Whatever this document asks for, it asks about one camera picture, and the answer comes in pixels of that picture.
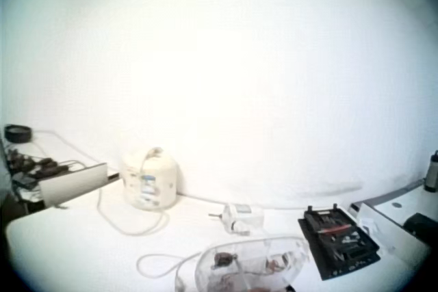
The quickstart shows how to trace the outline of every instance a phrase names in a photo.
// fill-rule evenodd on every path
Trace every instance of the white table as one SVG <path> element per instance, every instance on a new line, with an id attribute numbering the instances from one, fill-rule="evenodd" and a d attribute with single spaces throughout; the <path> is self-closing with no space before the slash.
<path id="1" fill-rule="evenodd" d="M 401 207 L 395 207 L 393 203 L 398 203 Z M 401 226 L 417 212 L 438 221 L 438 192 L 430 193 L 425 191 L 423 186 L 419 186 L 404 195 L 376 205 L 374 208 Z"/>
<path id="2" fill-rule="evenodd" d="M 115 231 L 96 211 L 97 191 L 65 203 L 67 210 L 47 209 L 12 222 L 7 229 L 12 261 L 37 291 L 174 291 L 174 274 L 159 280 L 136 271 L 139 256 L 166 253 L 188 256 L 213 242 L 229 238 L 222 224 L 208 213 L 222 205 L 179 197 L 167 210 L 168 225 L 154 235 L 128 237 Z M 156 214 L 139 211 L 123 199 L 123 183 L 103 188 L 103 210 L 125 230 L 140 230 Z M 266 210 L 269 233 L 302 235 L 297 219 L 303 210 Z M 393 255 L 359 271 L 322 281 L 310 256 L 293 287 L 300 291 L 396 291 L 412 269 Z M 160 261 L 161 269 L 171 261 Z"/>

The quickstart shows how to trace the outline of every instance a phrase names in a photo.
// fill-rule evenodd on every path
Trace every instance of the electronic device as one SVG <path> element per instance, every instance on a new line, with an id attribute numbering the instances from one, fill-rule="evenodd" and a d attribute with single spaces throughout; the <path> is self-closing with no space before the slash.
<path id="1" fill-rule="evenodd" d="M 416 213 L 407 219 L 403 227 L 424 243 L 435 248 L 438 246 L 438 222 Z"/>
<path id="2" fill-rule="evenodd" d="M 5 126 L 5 138 L 10 143 L 28 143 L 32 139 L 32 129 L 17 124 L 7 124 Z"/>
<path id="3" fill-rule="evenodd" d="M 125 199 L 138 209 L 165 209 L 177 199 L 177 163 L 161 148 L 125 156 L 121 174 Z"/>
<path id="4" fill-rule="evenodd" d="M 209 216 L 220 218 L 230 234 L 249 235 L 252 230 L 262 229 L 264 222 L 263 209 L 247 204 L 227 204 L 222 214 Z"/>
<path id="5" fill-rule="evenodd" d="M 298 223 L 309 241 L 322 280 L 348 274 L 380 260 L 379 246 L 341 209 L 309 207 Z"/>

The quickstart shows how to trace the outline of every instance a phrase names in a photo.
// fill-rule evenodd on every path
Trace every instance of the electrical cable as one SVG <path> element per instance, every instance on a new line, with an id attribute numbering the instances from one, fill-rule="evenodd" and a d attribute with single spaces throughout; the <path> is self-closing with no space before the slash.
<path id="1" fill-rule="evenodd" d="M 145 254 L 143 256 L 141 256 L 140 258 L 138 258 L 137 263 L 136 263 L 136 268 L 137 271 L 140 275 L 146 277 L 146 278 L 150 278 L 153 280 L 156 280 L 158 278 L 164 277 L 166 275 L 168 275 L 169 273 L 171 273 L 172 271 L 176 270 L 175 272 L 175 290 L 179 290 L 178 286 L 184 285 L 183 281 L 179 278 L 179 270 L 181 269 L 181 267 L 188 261 L 192 260 L 193 258 L 196 258 L 197 256 L 200 256 L 202 252 L 197 252 L 192 254 L 191 256 L 187 256 L 187 257 L 182 257 L 182 256 L 174 256 L 172 254 L 164 254 L 164 253 L 156 253 L 156 254 Z M 176 264 L 173 265 L 171 268 L 167 269 L 166 271 L 160 273 L 160 274 L 148 274 L 145 273 L 144 271 L 141 270 L 140 268 L 140 263 L 145 259 L 145 258 L 149 258 L 152 256 L 165 256 L 167 258 L 175 258 L 175 259 L 180 259 L 180 261 Z"/>
<path id="2" fill-rule="evenodd" d="M 63 161 L 63 162 L 59 162 L 58 164 L 65 164 L 65 163 L 69 163 L 67 164 L 68 166 L 70 165 L 75 165 L 75 164 L 79 164 L 81 165 L 84 169 L 87 167 L 84 163 L 78 161 L 78 160 L 67 160 L 67 161 Z"/>
<path id="3" fill-rule="evenodd" d="M 142 178 L 144 163 L 146 162 L 148 157 L 149 157 L 149 153 L 146 153 L 143 160 L 142 160 L 141 166 L 139 167 L 139 170 L 138 170 L 139 171 L 139 177 L 138 177 L 139 179 Z M 165 216 L 168 217 L 167 213 L 164 213 L 164 211 L 162 211 L 162 209 L 157 209 L 156 211 L 151 211 L 151 212 L 158 212 L 159 213 L 159 217 L 155 220 L 155 222 L 153 224 L 151 224 L 148 228 L 145 228 L 144 230 L 141 230 L 140 232 L 130 233 L 130 232 L 126 232 L 123 229 L 121 229 L 120 227 L 118 227 L 115 223 L 113 223 L 113 221 L 111 221 L 108 218 L 108 216 L 106 216 L 106 214 L 104 214 L 102 212 L 101 201 L 102 201 L 102 189 L 99 189 L 99 198 L 97 200 L 97 207 L 96 207 L 97 211 L 102 215 L 103 219 L 105 219 L 108 222 L 108 224 L 110 224 L 112 226 L 112 228 L 116 229 L 118 232 L 120 232 L 123 235 L 128 235 L 128 236 L 145 235 L 145 234 L 151 232 L 153 229 L 155 229 L 158 226 L 158 224 L 161 222 L 163 217 L 165 217 Z"/>
<path id="4" fill-rule="evenodd" d="M 38 150 L 40 150 L 40 152 L 42 153 L 42 155 L 43 155 L 44 157 L 50 157 L 50 156 L 48 156 L 48 154 L 44 151 L 44 149 L 42 149 L 42 147 L 41 147 L 40 145 L 38 145 L 36 142 L 34 142 L 33 140 L 30 141 L 29 143 L 35 145 L 35 147 L 36 147 Z"/>
<path id="5" fill-rule="evenodd" d="M 74 144 L 70 143 L 68 140 L 64 139 L 63 137 L 61 137 L 60 135 L 58 135 L 55 131 L 50 131 L 50 130 L 37 130 L 34 131 L 34 133 L 46 133 L 49 135 L 53 135 L 56 138 L 58 138 L 62 143 L 64 143 L 65 145 L 67 145 L 68 147 L 72 148 L 73 150 L 75 150 L 76 152 L 78 152 L 80 155 L 88 158 L 89 160 L 96 162 L 96 163 L 100 163 L 101 161 L 99 161 L 98 159 L 95 159 L 94 157 L 90 156 L 89 154 L 85 153 L 84 151 L 80 150 L 78 147 L 76 147 Z M 108 166 L 109 169 L 112 169 L 114 171 L 118 171 L 117 169 L 111 168 Z"/>
<path id="6" fill-rule="evenodd" d="M 126 231 L 124 231 L 123 229 L 121 229 L 120 227 L 118 227 L 115 223 L 113 223 L 113 221 L 111 221 L 111 219 L 108 218 L 108 216 L 106 216 L 106 214 L 104 214 L 104 212 L 102 211 L 102 209 L 101 209 L 101 203 L 102 203 L 102 189 L 100 188 L 100 189 L 99 189 L 99 198 L 97 199 L 97 206 L 96 206 L 97 211 L 101 214 L 101 216 L 103 217 L 103 219 L 105 219 L 106 222 L 107 222 L 108 224 L 110 224 L 110 226 L 111 226 L 112 228 L 114 228 L 115 230 L 117 230 L 120 234 L 127 235 L 127 236 L 143 236 L 143 235 L 145 235 L 145 234 L 151 232 L 151 231 L 154 230 L 155 228 L 157 228 L 158 225 L 159 225 L 159 223 L 160 223 L 161 220 L 163 219 L 163 217 L 167 216 L 166 213 L 164 213 L 163 211 L 160 211 L 160 212 L 159 212 L 159 217 L 155 220 L 155 222 L 154 222 L 152 225 L 150 225 L 148 228 L 146 228 L 146 229 L 144 229 L 144 230 L 141 230 L 140 232 L 134 232 L 134 233 L 131 233 L 131 232 L 126 232 Z"/>

